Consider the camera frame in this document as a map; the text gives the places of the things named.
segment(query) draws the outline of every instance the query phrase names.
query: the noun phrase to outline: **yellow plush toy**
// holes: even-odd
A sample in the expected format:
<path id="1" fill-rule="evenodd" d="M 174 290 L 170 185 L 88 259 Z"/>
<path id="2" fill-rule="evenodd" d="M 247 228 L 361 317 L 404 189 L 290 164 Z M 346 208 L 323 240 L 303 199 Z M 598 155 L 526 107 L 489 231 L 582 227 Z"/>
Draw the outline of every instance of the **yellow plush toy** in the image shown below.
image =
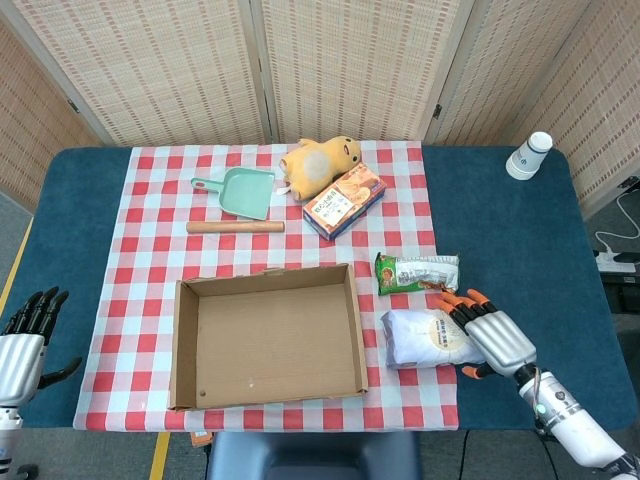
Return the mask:
<path id="1" fill-rule="evenodd" d="M 334 137 L 324 143 L 302 138 L 299 144 L 300 148 L 280 161 L 284 179 L 298 201 L 313 197 L 362 159 L 360 144 L 350 137 Z"/>

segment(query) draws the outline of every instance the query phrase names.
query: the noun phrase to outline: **biscuit box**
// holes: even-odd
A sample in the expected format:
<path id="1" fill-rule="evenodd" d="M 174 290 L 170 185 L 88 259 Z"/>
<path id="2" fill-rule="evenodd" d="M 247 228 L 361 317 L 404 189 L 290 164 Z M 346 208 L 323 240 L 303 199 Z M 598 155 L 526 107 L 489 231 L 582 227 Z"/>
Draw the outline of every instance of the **biscuit box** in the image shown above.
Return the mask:
<path id="1" fill-rule="evenodd" d="M 386 184 L 364 163 L 338 178 L 303 209 L 304 219 L 333 240 L 384 195 Z"/>

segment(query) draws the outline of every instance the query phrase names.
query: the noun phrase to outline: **open cardboard box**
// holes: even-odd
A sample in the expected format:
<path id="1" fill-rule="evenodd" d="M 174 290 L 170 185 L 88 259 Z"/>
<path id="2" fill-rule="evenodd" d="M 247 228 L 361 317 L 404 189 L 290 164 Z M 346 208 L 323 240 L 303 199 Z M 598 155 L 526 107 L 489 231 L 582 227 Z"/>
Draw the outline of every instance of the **open cardboard box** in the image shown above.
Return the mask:
<path id="1" fill-rule="evenodd" d="M 170 390 L 174 410 L 365 392 L 352 267 L 177 282 Z"/>

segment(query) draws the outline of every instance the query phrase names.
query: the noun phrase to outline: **product label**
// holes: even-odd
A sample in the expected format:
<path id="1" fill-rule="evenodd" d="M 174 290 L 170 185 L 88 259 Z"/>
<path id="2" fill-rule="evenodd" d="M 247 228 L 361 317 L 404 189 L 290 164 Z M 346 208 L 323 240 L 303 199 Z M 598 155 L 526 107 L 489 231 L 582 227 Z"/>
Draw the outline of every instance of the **product label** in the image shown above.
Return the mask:
<path id="1" fill-rule="evenodd" d="M 434 270 L 434 265 L 424 260 L 396 260 L 397 285 L 403 287 L 420 281 L 444 285 L 447 283 L 447 275 Z"/>
<path id="2" fill-rule="evenodd" d="M 431 341 L 441 350 L 457 350 L 465 343 L 464 333 L 449 317 L 438 317 L 429 327 Z"/>
<path id="3" fill-rule="evenodd" d="M 330 188 L 313 206 L 313 213 L 328 225 L 335 227 L 353 208 L 353 203 L 335 188 Z"/>

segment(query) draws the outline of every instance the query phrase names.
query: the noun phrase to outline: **white bag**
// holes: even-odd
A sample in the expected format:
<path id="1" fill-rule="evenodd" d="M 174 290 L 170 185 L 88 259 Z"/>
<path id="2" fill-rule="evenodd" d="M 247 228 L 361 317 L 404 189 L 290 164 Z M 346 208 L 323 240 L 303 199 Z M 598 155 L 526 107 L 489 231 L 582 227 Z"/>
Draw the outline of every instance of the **white bag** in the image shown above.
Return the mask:
<path id="1" fill-rule="evenodd" d="M 387 367 L 483 363 L 471 339 L 442 310 L 390 310 L 382 316 Z"/>

